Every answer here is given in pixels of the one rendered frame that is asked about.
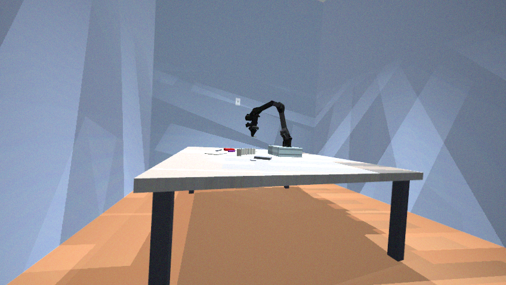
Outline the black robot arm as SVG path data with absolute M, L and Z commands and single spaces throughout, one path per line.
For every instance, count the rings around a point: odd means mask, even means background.
M 284 115 L 284 111 L 285 111 L 285 106 L 284 104 L 280 103 L 280 102 L 275 102 L 275 101 L 270 101 L 266 104 L 264 104 L 263 106 L 261 107 L 256 107 L 256 108 L 253 108 L 252 109 L 252 112 L 250 112 L 250 114 L 247 114 L 245 116 L 245 120 L 248 120 L 248 121 L 258 121 L 258 117 L 260 117 L 260 113 L 271 107 L 271 106 L 275 106 L 279 112 L 279 116 L 280 116 L 280 122 L 281 122 L 281 127 L 282 127 L 282 130 L 280 131 L 280 135 L 283 137 L 283 145 L 282 147 L 291 147 L 291 140 L 292 140 L 292 137 L 290 136 L 289 134 L 289 131 L 286 127 L 286 121 L 285 121 L 285 115 Z

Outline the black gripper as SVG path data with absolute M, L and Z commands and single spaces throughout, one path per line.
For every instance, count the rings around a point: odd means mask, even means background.
M 253 137 L 256 131 L 259 129 L 257 126 L 257 121 L 252 120 L 252 126 L 249 127 L 249 130 L 251 131 L 251 136 Z

